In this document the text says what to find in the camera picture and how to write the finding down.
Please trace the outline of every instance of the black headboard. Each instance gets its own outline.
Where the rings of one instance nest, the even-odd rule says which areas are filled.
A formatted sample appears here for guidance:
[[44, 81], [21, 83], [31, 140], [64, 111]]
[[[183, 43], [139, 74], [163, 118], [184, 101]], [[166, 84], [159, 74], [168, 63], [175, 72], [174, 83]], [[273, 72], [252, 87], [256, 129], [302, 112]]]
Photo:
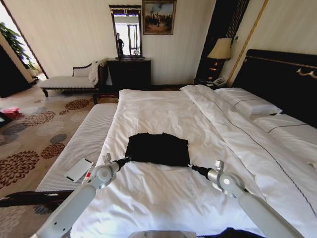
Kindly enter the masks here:
[[232, 87], [264, 98], [317, 128], [316, 55], [248, 50]]

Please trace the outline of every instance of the painting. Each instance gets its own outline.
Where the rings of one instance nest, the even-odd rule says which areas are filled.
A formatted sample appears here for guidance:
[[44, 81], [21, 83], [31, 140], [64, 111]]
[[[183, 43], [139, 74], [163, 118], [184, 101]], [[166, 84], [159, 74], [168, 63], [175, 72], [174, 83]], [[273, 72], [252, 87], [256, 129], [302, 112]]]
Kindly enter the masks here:
[[176, 0], [143, 0], [143, 34], [173, 35]]

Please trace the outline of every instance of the floor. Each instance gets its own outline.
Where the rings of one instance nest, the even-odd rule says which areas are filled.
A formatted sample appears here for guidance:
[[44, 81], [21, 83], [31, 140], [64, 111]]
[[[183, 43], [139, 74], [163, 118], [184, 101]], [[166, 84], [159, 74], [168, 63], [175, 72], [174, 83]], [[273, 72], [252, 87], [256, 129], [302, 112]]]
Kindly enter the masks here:
[[[0, 198], [34, 191], [93, 105], [92, 93], [49, 91], [46, 98], [37, 85], [0, 98], [0, 108], [21, 112], [0, 128]], [[28, 238], [49, 214], [43, 206], [0, 208], [0, 238]]]

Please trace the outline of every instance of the gray upholstered bench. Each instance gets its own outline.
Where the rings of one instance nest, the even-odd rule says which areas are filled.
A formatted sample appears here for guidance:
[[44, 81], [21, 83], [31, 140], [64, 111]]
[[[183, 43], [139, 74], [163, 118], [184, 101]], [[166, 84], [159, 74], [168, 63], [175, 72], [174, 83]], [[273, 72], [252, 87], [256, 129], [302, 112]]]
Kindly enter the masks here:
[[0, 200], [0, 207], [44, 204], [56, 208], [79, 185], [65, 177], [81, 158], [97, 162], [110, 129], [117, 103], [95, 105], [70, 139], [64, 150], [44, 176], [36, 191], [18, 192]]

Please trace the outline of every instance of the white duvet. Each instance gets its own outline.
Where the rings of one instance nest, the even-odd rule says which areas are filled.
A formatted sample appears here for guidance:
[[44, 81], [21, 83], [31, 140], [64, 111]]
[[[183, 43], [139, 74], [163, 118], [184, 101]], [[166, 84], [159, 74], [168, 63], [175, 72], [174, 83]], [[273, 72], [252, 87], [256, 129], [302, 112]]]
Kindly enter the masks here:
[[[196, 85], [182, 91], [120, 91], [97, 165], [104, 163], [106, 153], [114, 160], [123, 158], [129, 136], [143, 132], [188, 140], [193, 164], [213, 167], [215, 160], [223, 160], [225, 171], [238, 174], [251, 193], [264, 198], [305, 237], [316, 236], [316, 171], [213, 90]], [[227, 227], [261, 235], [236, 199], [214, 189], [197, 172], [131, 162], [97, 192], [71, 237], [126, 238], [145, 230], [213, 235]]]

